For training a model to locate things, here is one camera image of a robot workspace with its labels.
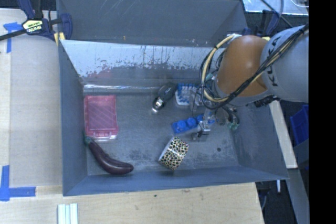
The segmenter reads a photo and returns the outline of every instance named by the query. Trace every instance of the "eggplant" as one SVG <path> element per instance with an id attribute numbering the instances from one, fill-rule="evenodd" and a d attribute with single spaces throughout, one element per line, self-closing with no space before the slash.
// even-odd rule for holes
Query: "eggplant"
<path id="1" fill-rule="evenodd" d="M 111 158 L 92 138 L 85 136 L 85 144 L 89 147 L 99 165 L 109 174 L 124 175 L 133 171 L 132 164 Z"/>

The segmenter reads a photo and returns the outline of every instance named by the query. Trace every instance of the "wooden table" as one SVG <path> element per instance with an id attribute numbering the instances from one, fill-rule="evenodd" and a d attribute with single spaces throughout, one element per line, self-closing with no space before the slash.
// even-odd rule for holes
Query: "wooden table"
<path id="1" fill-rule="evenodd" d="M 21 10 L 0 9 L 0 24 L 11 22 L 23 22 L 25 15 Z M 0 35 L 6 34 L 5 29 L 0 30 Z M 258 199 L 257 189 L 255 183 L 234 184 L 213 187 L 201 187 L 190 189 L 174 189 L 174 190 L 160 190 L 160 191 L 140 191 L 133 193 L 115 193 L 103 195 L 89 195 L 89 196 L 73 196 L 63 197 L 61 187 L 61 175 L 57 177 L 47 176 L 48 173 L 55 167 L 61 167 L 60 156 L 52 157 L 41 153 L 36 157 L 33 152 L 34 149 L 27 148 L 11 148 L 13 145 L 20 145 L 14 139 L 11 140 L 11 134 L 15 133 L 15 127 L 11 125 L 11 108 L 13 107 L 11 82 L 13 77 L 18 78 L 19 74 L 12 74 L 11 67 L 12 55 L 18 53 L 18 46 L 26 44 L 27 42 L 45 42 L 47 46 L 56 46 L 42 37 L 29 37 L 23 35 L 13 38 L 13 51 L 6 53 L 7 41 L 0 42 L 0 168 L 5 165 L 12 165 L 15 161 L 11 151 L 25 154 L 22 173 L 16 171 L 12 176 L 20 175 L 24 179 L 25 176 L 29 178 L 31 173 L 30 168 L 44 167 L 41 173 L 37 173 L 39 178 L 32 177 L 31 181 L 40 182 L 36 186 L 36 197 L 11 198 L 10 201 L 0 201 L 0 223 L 56 223 L 57 222 L 57 206 L 58 204 L 72 204 L 78 205 L 78 220 L 79 223 L 85 224 L 107 224 L 107 223 L 239 223 L 239 224 L 262 224 L 264 223 L 261 212 L 260 202 Z M 29 79 L 22 76 L 22 81 L 29 81 Z M 54 84 L 55 92 L 58 92 L 57 83 Z M 30 114 L 37 113 L 38 107 L 33 106 L 31 102 L 33 84 L 26 82 L 23 86 L 20 96 L 22 102 L 22 109 L 29 109 Z M 38 96 L 40 105 L 43 105 L 44 96 Z M 282 116 L 279 103 L 271 104 L 271 112 L 276 121 L 276 128 L 280 136 L 280 145 L 282 147 L 287 168 L 297 167 L 295 157 L 290 144 L 286 125 Z M 29 134 L 39 125 L 46 125 L 44 117 L 56 117 L 57 113 L 53 112 L 50 115 L 42 113 L 43 115 L 35 118 L 36 122 L 28 125 L 27 133 L 23 133 L 23 140 L 29 138 Z M 50 147 L 48 140 L 40 140 L 39 147 Z M 29 167 L 29 161 L 34 159 L 33 167 Z M 17 184 L 17 180 L 11 180 L 12 183 Z"/>

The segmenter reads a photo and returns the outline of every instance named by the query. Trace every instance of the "leopard print object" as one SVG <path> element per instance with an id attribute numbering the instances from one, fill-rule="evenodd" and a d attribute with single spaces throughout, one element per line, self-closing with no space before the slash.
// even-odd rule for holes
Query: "leopard print object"
<path id="1" fill-rule="evenodd" d="M 159 162 L 171 170 L 176 170 L 188 152 L 188 148 L 189 145 L 187 143 L 175 136 L 162 152 Z"/>

